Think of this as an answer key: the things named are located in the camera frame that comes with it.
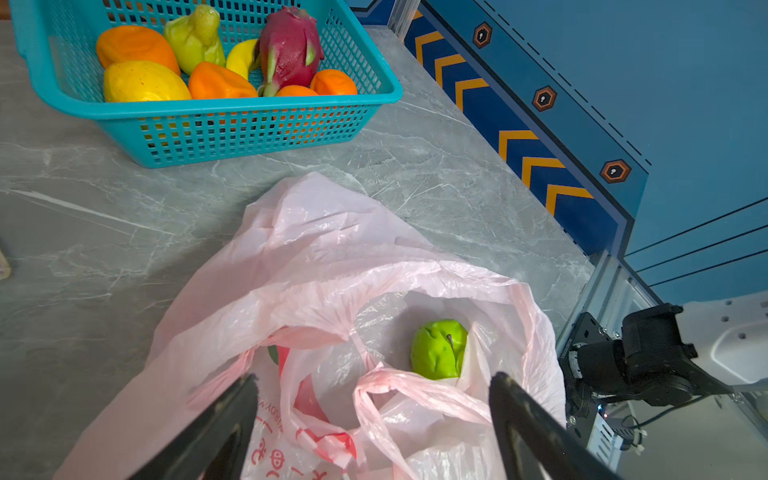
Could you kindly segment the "red dragon fruit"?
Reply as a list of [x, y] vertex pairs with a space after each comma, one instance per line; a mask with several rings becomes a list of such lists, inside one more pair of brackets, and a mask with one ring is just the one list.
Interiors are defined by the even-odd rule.
[[258, 89], [262, 97], [273, 97], [286, 86], [309, 87], [325, 58], [316, 19], [293, 6], [267, 17], [256, 53], [262, 71]]

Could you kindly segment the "orange mandarin fruit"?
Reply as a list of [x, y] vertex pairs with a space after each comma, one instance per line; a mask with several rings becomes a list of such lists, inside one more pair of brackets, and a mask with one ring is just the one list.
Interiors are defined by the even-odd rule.
[[301, 85], [285, 86], [281, 88], [276, 94], [276, 97], [308, 97], [308, 96], [318, 96], [318, 93], [309, 87], [304, 87]]

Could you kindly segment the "small orange tangerine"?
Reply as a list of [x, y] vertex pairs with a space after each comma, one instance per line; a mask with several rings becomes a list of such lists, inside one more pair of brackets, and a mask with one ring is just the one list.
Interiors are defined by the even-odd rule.
[[225, 67], [199, 63], [189, 77], [188, 89], [195, 100], [256, 98], [258, 92], [248, 81]]

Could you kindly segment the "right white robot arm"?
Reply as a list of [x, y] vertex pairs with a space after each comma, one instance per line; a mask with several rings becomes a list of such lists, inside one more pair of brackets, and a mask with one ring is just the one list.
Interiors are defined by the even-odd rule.
[[641, 401], [683, 407], [713, 395], [767, 388], [767, 294], [683, 306], [664, 303], [627, 315], [617, 336], [581, 313], [559, 355], [566, 413]]

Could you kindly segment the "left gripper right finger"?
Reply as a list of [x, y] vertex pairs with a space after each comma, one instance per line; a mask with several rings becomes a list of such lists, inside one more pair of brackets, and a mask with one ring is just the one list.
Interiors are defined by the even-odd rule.
[[489, 407], [508, 479], [616, 479], [512, 377], [496, 373]]

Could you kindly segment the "yellow lemon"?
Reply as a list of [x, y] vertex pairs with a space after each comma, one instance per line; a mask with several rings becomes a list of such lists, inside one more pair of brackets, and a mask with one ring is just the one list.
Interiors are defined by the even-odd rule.
[[104, 73], [106, 102], [191, 100], [191, 93], [169, 68], [151, 61], [126, 61], [110, 65]]

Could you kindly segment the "green apple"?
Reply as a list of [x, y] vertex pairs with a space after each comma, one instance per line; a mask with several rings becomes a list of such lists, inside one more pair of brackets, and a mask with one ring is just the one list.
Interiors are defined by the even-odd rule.
[[411, 370], [430, 380], [458, 378], [467, 339], [467, 330], [456, 320], [443, 319], [422, 325], [411, 344]]

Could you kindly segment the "orange persimmon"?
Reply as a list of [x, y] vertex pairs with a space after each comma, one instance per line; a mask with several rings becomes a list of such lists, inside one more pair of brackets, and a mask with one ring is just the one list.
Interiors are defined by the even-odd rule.
[[147, 27], [122, 25], [106, 30], [97, 40], [96, 53], [104, 68], [113, 63], [139, 60], [158, 63], [181, 75], [168, 41]]

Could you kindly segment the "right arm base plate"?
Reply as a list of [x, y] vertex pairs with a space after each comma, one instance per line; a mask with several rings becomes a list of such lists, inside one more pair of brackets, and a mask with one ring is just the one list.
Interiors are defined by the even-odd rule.
[[645, 432], [629, 428], [635, 414], [630, 403], [608, 403], [605, 394], [595, 392], [583, 381], [578, 350], [610, 344], [617, 338], [616, 334], [606, 333], [590, 313], [583, 312], [558, 340], [558, 362], [566, 390], [566, 430], [578, 445], [614, 473], [624, 453], [643, 450]]

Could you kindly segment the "pink plastic bag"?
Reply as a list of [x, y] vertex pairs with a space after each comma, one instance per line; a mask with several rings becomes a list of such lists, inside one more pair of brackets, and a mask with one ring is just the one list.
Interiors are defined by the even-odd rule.
[[[430, 380], [411, 370], [411, 344], [443, 319], [468, 332], [462, 371]], [[496, 372], [565, 423], [556, 335], [526, 283], [439, 250], [320, 174], [288, 178], [182, 289], [144, 369], [56, 477], [131, 477], [253, 374], [244, 479], [500, 479]]]

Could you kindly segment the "green pear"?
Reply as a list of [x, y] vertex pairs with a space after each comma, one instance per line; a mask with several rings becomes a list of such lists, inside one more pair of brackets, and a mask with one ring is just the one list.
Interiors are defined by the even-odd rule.
[[220, 21], [214, 8], [201, 4], [190, 15], [165, 25], [163, 36], [185, 74], [191, 75], [201, 62], [225, 66], [226, 58], [219, 38]]

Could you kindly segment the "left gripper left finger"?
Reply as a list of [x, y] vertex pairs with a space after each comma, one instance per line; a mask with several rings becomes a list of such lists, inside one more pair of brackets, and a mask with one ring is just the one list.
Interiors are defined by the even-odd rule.
[[238, 479], [258, 401], [256, 377], [241, 377], [130, 479]]

